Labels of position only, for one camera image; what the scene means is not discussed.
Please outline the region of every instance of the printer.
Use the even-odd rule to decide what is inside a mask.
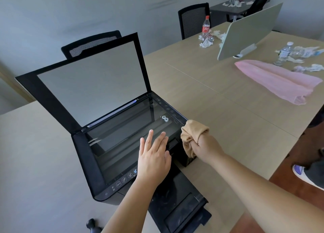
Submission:
[[[71,134],[92,197],[118,205],[136,179],[140,138],[169,136],[172,160],[188,166],[187,119],[151,90],[137,33],[16,77]],[[191,233],[211,214],[207,200],[172,162],[149,212],[162,233]]]

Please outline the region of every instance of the dark table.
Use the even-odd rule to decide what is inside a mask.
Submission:
[[[244,2],[250,2],[250,1],[255,1],[255,0],[244,0]],[[247,5],[246,3],[242,4],[242,7],[228,7],[228,6],[224,6],[223,3],[229,4],[230,1],[226,1],[226,2],[222,2],[218,5],[214,5],[212,7],[210,7],[210,11],[221,11],[226,13],[226,15],[229,17],[229,15],[233,15],[233,16],[238,16],[241,14],[244,14],[250,7],[251,5]]]

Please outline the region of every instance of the mesh chair back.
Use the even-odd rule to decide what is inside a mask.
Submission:
[[[67,59],[71,59],[75,56],[78,56],[82,51],[95,47],[97,45],[112,41],[118,38],[121,38],[121,34],[118,30],[102,33],[98,35],[89,36],[87,38],[75,41],[61,48],[63,54]]]
[[[210,16],[209,4],[191,5],[178,11],[182,39],[201,32],[206,16]]]
[[[249,10],[246,12],[246,16],[249,16],[249,15],[252,15],[258,11],[261,11],[266,2],[267,2],[267,0],[255,0],[255,2],[251,5]]]

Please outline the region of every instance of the hand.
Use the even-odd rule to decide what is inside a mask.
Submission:
[[[199,136],[198,143],[192,140],[190,144],[198,158],[209,165],[212,165],[216,158],[225,155],[221,145],[209,133],[202,133]]]
[[[171,155],[165,150],[169,138],[165,135],[166,133],[162,132],[151,145],[153,130],[150,130],[146,142],[144,143],[144,138],[140,140],[136,181],[151,186],[154,190],[167,176],[171,167]]]

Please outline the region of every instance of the floor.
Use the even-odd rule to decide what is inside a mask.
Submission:
[[[269,180],[324,210],[324,191],[300,180],[291,170],[293,164],[308,166],[318,160],[318,149],[321,147],[324,147],[324,122],[305,130],[305,134],[300,137]],[[245,212],[230,233],[264,233],[264,231]]]

